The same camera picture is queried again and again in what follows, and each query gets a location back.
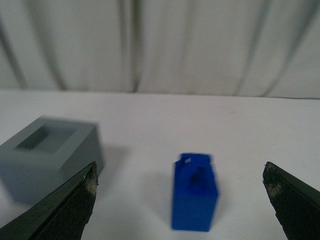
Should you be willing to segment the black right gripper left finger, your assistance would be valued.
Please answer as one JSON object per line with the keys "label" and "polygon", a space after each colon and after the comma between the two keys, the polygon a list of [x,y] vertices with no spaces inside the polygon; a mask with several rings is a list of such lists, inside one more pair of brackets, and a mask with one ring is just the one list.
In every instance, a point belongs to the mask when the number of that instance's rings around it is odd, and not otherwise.
{"label": "black right gripper left finger", "polygon": [[2,240],[79,240],[93,213],[98,170],[92,162],[0,229]]}

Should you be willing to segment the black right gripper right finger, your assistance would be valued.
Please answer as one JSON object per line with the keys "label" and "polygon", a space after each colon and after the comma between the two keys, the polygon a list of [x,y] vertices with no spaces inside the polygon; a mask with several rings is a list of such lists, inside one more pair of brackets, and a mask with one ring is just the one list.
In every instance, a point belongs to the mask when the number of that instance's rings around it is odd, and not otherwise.
{"label": "black right gripper right finger", "polygon": [[274,163],[263,170],[263,185],[289,240],[320,238],[320,192]]}

